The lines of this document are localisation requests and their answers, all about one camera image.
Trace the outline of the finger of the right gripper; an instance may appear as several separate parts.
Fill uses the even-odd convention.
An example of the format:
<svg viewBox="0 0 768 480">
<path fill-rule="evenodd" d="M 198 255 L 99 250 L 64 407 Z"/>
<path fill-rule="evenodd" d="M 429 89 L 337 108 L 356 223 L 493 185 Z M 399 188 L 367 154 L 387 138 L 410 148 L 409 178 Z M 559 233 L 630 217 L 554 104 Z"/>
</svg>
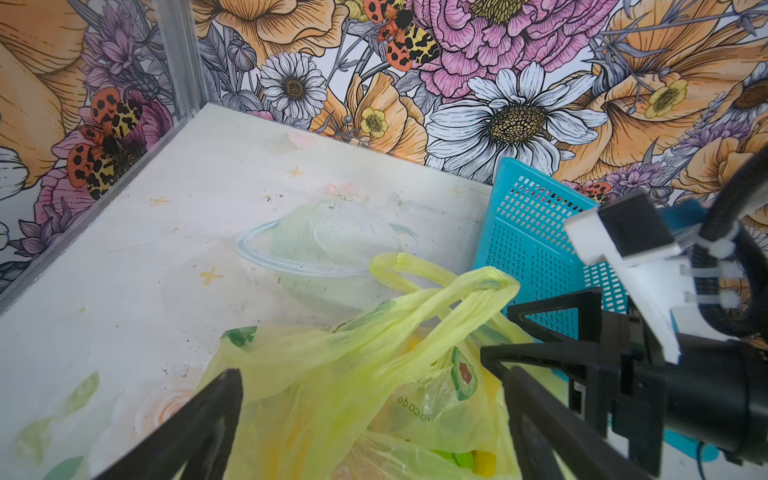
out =
<svg viewBox="0 0 768 480">
<path fill-rule="evenodd" d="M 524 364 L 559 370 L 586 393 L 580 410 L 583 419 L 600 435 L 606 434 L 606 407 L 601 399 L 599 345 L 590 341 L 567 340 L 530 344 L 483 346 L 482 365 L 501 379 L 508 370 L 504 363 Z"/>
<path fill-rule="evenodd" d="M 574 313 L 574 320 L 557 320 L 555 328 L 538 323 L 535 316 Z M 545 300 L 511 305 L 507 319 L 531 337 L 542 342 L 580 340 L 598 342 L 601 334 L 602 291 L 590 288 Z"/>
</svg>

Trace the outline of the yellow-green plastic bag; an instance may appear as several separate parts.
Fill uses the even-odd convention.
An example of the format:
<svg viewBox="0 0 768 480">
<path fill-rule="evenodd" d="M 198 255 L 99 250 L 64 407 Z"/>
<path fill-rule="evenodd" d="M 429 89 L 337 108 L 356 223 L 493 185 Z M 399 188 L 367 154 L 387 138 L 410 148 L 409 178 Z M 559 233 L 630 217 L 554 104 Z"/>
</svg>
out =
<svg viewBox="0 0 768 480">
<path fill-rule="evenodd" d="M 395 298 L 331 329 L 224 332 L 204 380 L 236 369 L 228 479 L 518 479 L 502 384 L 484 346 L 529 336 L 503 310 L 520 283 L 399 253 L 370 265 Z"/>
</svg>

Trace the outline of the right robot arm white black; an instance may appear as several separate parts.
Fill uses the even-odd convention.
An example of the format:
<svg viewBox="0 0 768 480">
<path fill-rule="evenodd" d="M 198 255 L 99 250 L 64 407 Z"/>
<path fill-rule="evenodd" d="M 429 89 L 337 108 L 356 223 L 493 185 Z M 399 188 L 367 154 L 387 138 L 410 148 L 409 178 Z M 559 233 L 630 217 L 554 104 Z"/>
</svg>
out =
<svg viewBox="0 0 768 480">
<path fill-rule="evenodd" d="M 483 365 L 503 385 L 526 479 L 651 479 L 665 434 L 767 460 L 767 259 L 741 223 L 767 155 L 709 206 L 605 204 L 504 159 L 475 254 L 520 282 Z"/>
</svg>

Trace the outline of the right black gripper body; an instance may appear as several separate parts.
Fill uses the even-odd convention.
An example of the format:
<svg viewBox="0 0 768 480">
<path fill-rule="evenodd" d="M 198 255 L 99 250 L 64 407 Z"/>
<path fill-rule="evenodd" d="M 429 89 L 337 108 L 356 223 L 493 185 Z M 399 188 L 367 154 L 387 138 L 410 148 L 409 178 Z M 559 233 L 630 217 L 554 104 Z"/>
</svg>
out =
<svg viewBox="0 0 768 480">
<path fill-rule="evenodd" d="M 680 334 L 679 360 L 658 353 L 649 328 L 627 315 L 579 314 L 578 340 L 595 359 L 584 364 L 586 421 L 629 442 L 628 457 L 661 472 L 668 430 L 712 445 L 735 464 L 767 461 L 767 353 L 740 341 Z"/>
</svg>

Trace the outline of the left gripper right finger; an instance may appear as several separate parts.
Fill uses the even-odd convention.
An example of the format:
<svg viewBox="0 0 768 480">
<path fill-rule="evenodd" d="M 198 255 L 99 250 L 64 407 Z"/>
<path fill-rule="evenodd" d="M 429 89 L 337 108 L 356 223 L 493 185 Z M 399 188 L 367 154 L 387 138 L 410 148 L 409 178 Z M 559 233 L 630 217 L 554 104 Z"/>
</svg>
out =
<svg viewBox="0 0 768 480">
<path fill-rule="evenodd" d="M 562 479 L 564 462 L 578 479 L 646 479 L 521 367 L 502 380 L 517 462 L 524 479 Z"/>
</svg>

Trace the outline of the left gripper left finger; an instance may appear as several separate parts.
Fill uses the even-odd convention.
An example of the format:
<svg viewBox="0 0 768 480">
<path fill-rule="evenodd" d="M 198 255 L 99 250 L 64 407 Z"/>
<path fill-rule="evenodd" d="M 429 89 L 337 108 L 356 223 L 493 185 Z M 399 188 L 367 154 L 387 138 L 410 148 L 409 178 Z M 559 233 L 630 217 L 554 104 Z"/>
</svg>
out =
<svg viewBox="0 0 768 480">
<path fill-rule="evenodd" d="M 243 401 L 241 372 L 227 369 L 100 479 L 221 479 Z"/>
</svg>

